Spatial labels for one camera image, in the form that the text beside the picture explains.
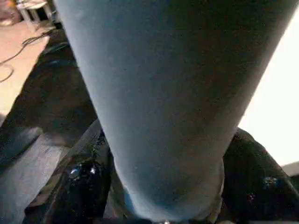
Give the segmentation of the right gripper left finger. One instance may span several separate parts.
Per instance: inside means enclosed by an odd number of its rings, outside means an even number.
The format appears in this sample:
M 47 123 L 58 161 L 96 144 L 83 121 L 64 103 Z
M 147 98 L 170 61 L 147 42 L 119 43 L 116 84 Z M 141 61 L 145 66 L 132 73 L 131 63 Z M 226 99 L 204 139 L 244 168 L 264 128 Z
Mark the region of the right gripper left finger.
M 85 131 L 35 199 L 25 224 L 93 224 L 102 218 L 111 185 L 112 156 L 98 120 Z

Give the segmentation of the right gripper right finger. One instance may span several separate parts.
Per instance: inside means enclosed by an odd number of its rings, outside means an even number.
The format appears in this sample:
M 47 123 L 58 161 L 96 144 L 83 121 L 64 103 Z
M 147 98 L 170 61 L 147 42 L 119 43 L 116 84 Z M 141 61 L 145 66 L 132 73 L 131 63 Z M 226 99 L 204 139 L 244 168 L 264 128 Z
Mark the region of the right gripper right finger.
M 238 223 L 299 220 L 299 187 L 248 132 L 237 129 L 223 157 L 223 201 Z

